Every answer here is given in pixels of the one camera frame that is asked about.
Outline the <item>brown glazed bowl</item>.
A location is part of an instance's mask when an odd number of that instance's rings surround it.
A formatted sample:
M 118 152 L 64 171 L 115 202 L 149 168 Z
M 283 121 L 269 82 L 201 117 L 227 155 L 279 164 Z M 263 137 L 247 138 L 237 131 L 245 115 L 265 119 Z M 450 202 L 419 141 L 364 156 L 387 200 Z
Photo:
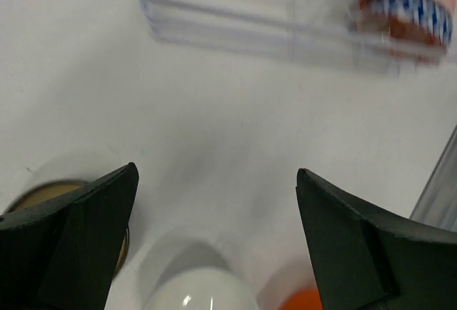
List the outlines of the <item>brown glazed bowl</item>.
M 62 179 L 49 181 L 36 185 L 35 187 L 25 191 L 21 196 L 17 197 L 4 211 L 5 214 L 14 211 L 22 210 L 35 206 L 42 202 L 48 201 L 49 199 L 56 198 L 62 194 L 70 191 L 74 191 L 81 187 L 84 187 L 89 182 L 80 179 Z M 129 227 L 126 227 L 124 239 L 122 242 L 119 257 L 116 263 L 114 271 L 114 277 L 117 276 L 122 266 L 125 263 L 126 257 L 129 252 Z

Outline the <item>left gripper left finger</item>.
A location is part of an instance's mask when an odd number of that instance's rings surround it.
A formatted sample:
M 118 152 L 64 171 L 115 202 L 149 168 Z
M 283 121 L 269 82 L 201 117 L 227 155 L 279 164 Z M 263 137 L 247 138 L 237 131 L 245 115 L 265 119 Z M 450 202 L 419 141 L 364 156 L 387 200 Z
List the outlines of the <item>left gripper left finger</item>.
M 2 309 L 103 309 L 136 198 L 129 163 L 1 216 Z

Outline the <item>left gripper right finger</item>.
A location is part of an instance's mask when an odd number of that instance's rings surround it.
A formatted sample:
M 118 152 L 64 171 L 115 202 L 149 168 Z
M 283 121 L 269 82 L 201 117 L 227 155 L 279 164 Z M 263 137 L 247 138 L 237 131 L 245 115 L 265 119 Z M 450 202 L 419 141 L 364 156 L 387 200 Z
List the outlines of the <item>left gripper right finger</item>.
M 296 195 L 324 309 L 456 308 L 456 233 L 409 220 L 308 169 Z

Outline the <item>orange plastic square bowl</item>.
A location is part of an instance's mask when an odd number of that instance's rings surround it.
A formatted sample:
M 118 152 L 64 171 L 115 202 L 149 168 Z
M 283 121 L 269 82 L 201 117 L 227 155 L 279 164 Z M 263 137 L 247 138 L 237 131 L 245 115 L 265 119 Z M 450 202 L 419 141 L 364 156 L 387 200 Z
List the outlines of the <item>orange plastic square bowl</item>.
M 280 310 L 323 310 L 317 288 L 300 289 L 291 295 L 282 305 Z

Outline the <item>plain white bowl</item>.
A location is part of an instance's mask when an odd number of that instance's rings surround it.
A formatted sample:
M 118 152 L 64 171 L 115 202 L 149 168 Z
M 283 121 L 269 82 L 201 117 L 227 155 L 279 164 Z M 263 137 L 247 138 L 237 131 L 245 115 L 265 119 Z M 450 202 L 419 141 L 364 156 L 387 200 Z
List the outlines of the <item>plain white bowl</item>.
M 162 284 L 145 309 L 257 309 L 247 285 L 233 274 L 213 267 L 191 269 Z

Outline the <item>red blue patterned bowl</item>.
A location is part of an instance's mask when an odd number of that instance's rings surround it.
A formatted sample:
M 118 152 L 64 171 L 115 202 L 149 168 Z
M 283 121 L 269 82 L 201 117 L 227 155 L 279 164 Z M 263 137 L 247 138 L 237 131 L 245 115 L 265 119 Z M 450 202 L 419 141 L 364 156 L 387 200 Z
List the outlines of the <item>red blue patterned bowl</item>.
M 359 0 L 354 29 L 448 52 L 453 16 L 436 0 Z

